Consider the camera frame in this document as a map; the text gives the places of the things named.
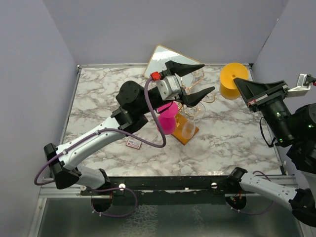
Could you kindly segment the yellow plastic goblet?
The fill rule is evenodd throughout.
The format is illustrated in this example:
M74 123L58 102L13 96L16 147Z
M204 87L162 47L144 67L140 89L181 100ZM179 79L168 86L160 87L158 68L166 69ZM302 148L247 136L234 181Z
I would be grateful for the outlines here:
M240 92L234 83L234 79L248 80L248 69L241 63L229 63L220 72L220 93L228 100L235 100L240 97Z

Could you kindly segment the pink plastic goblet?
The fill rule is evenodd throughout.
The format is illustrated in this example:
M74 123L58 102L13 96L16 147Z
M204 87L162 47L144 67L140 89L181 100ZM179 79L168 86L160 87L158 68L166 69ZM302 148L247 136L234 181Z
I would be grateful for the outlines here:
M165 135L172 134L176 128L178 106L175 102L168 103L157 109L158 121Z

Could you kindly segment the small clear stemmed glass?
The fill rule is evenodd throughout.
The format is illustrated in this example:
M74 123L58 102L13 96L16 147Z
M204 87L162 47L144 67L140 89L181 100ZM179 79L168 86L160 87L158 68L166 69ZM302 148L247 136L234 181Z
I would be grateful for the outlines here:
M205 106L202 102L199 102L194 107L184 107L184 113L186 115L187 121L183 125L182 128L182 137L190 140L195 131L196 131L196 123L204 116L205 114Z

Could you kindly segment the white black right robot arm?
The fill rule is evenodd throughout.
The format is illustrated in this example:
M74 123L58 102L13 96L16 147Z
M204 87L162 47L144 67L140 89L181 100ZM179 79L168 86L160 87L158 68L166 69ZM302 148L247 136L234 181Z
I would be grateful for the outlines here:
M258 83L235 78L242 99L252 112L261 112L275 136L275 145L288 148L287 156L301 171L309 188L289 188L262 179L236 167L227 177L232 193L240 190L264 196L289 209L300 222L316 225L316 105L298 108L291 113L284 103L286 97L304 96L316 84L310 74L300 74L295 88L285 81Z

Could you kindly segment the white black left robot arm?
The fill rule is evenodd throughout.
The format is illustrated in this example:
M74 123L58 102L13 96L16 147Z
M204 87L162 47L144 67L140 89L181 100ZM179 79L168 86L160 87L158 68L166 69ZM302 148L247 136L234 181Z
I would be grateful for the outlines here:
M144 86L132 80L125 82L116 96L119 108L100 125L73 141L58 146L49 143L44 147L47 166L58 189L78 184L92 188L99 195L105 194L111 182L103 169L82 165L87 157L125 137L163 148L166 137L155 110L172 102L194 107L215 89L212 86L187 94L178 81L179 78L203 68L203 64L190 65L169 60L165 66L165 70L151 73ZM162 144L155 144L135 135L148 122L145 116L147 113L152 114L162 136Z

